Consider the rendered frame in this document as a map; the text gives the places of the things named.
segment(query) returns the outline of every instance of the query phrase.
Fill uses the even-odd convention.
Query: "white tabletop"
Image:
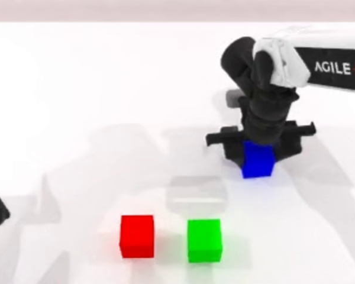
[[[242,180],[205,135],[236,125],[220,56],[284,24],[0,24],[0,284],[355,284],[355,92],[306,87],[304,152]],[[123,260],[121,214],[156,257]],[[188,264],[187,218],[221,263]]]

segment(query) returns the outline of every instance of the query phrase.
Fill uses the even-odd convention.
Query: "cube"
[[[220,262],[222,235],[220,220],[188,220],[188,262]]]
[[[120,250],[123,258],[154,257],[154,217],[123,215],[121,217]]]
[[[260,178],[272,175],[276,162],[272,146],[260,146],[251,141],[244,141],[243,149],[243,178]]]

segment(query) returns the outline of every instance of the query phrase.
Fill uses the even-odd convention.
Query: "logo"
[[[331,61],[323,61],[315,62],[315,72],[321,73],[332,73],[339,75],[355,75],[355,64],[351,64],[349,62],[331,62]]]

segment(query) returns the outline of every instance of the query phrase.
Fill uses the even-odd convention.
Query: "green cube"
[[[221,221],[188,220],[188,262],[220,262],[222,256]]]

